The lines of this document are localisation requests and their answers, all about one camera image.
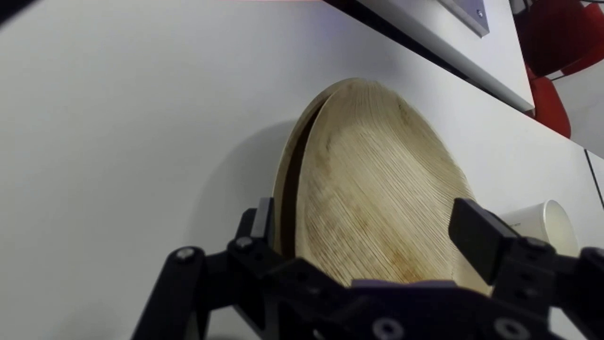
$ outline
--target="white paper cup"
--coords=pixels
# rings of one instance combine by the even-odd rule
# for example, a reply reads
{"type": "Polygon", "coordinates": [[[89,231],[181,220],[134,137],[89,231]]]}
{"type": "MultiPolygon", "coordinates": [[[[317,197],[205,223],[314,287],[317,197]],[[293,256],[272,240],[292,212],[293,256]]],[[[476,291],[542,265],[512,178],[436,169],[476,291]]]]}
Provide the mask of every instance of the white paper cup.
{"type": "Polygon", "coordinates": [[[573,225],[564,208],[554,200],[498,216],[520,235],[550,243],[558,254],[579,255],[573,225]]]}

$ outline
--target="wood grain texture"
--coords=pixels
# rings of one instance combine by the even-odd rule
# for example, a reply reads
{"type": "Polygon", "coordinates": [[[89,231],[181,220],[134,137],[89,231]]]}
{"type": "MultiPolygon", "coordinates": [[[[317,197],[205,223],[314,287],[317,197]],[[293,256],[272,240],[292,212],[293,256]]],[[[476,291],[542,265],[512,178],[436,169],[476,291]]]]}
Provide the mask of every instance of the wood grain texture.
{"type": "Polygon", "coordinates": [[[272,247],[275,251],[282,253],[282,255],[286,255],[287,257],[293,257],[294,255],[293,239],[298,179],[300,176],[302,156],[306,147],[306,140],[310,133],[310,128],[312,127],[319,110],[323,107],[323,104],[325,104],[325,101],[344,84],[353,80],[356,80],[356,78],[341,80],[319,93],[319,95],[317,95],[302,112],[302,115],[292,129],[283,149],[272,192],[272,195],[275,198],[275,237],[272,247]],[[284,224],[289,225],[288,230],[282,229],[282,225],[284,224]]]}
{"type": "Polygon", "coordinates": [[[349,285],[371,278],[487,286],[448,237],[465,176],[422,116],[377,82],[324,103],[301,162],[295,252],[349,285]]]}

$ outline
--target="paper cup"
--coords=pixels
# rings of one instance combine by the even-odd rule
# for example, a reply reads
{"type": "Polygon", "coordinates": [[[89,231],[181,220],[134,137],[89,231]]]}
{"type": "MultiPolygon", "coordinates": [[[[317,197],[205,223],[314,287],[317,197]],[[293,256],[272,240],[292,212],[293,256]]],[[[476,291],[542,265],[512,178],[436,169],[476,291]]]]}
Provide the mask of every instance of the paper cup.
{"type": "Polygon", "coordinates": [[[550,243],[558,254],[574,257],[579,255],[573,225],[564,208],[554,200],[501,214],[499,217],[520,235],[550,243]]]}

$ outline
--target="red object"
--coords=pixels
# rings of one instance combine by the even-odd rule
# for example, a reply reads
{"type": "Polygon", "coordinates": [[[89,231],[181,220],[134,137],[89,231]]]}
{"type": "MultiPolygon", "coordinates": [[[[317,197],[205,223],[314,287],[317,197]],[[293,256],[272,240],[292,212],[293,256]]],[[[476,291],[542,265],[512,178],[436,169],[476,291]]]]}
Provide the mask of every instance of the red object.
{"type": "Polygon", "coordinates": [[[524,60],[537,76],[577,62],[602,43],[591,14],[579,0],[540,0],[516,16],[524,60]]]}
{"type": "Polygon", "coordinates": [[[600,43],[590,49],[582,58],[563,68],[562,73],[565,76],[584,70],[604,59],[604,12],[599,4],[589,4],[583,12],[594,25],[594,34],[597,35],[600,43]]]}
{"type": "Polygon", "coordinates": [[[527,74],[535,102],[535,120],[570,139],[570,121],[553,82],[535,76],[528,67],[527,74]]]}

